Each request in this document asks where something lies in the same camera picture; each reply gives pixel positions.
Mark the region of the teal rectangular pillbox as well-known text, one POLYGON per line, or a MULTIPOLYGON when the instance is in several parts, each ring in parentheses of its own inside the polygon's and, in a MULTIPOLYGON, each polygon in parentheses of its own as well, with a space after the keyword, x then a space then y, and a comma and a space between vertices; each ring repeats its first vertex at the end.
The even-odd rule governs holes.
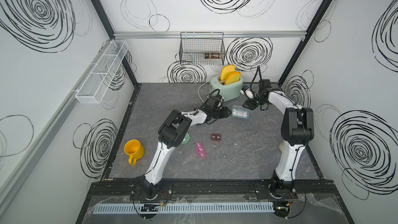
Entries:
POLYGON ((248 119, 249 118, 249 112, 242 106, 233 105, 231 112, 232 112, 231 113, 232 117, 239 118, 239 119, 248 119))

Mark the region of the dark red small pillbox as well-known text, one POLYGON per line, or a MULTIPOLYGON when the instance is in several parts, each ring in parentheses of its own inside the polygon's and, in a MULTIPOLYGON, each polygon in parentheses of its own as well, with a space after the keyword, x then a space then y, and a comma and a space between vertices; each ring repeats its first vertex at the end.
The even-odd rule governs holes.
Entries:
POLYGON ((219 142, 219 141, 221 141, 221 135, 220 135, 220 134, 217 134, 217 133, 212 133, 210 139, 211 139, 212 141, 219 142))

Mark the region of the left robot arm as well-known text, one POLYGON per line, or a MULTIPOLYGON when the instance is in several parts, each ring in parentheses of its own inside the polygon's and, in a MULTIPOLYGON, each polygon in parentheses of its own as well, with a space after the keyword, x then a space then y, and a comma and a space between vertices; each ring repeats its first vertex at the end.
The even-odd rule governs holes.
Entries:
POLYGON ((149 198, 159 191, 160 181, 163 177, 167 162, 178 147, 189 128, 193 125, 212 124, 218 119, 228 118, 232 111, 218 102, 218 98, 208 98, 200 107, 190 112, 172 110, 158 130, 158 145, 154 158, 141 177, 141 189, 149 198))

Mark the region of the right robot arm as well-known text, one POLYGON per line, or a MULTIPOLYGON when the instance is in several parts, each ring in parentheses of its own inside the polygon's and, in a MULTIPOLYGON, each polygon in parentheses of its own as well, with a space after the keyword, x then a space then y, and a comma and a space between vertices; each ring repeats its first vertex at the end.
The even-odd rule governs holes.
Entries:
POLYGON ((254 78, 259 77, 259 90, 254 92, 251 81, 249 88, 243 91, 247 98, 243 107, 255 110, 263 109, 263 105, 275 106, 283 114, 281 135, 283 138, 283 151, 279 164, 273 172, 269 190, 292 190, 295 181, 295 171, 308 143, 313 140, 314 111, 309 107, 303 107, 290 99, 278 87, 274 87, 268 79, 263 79, 260 66, 257 67, 254 78))

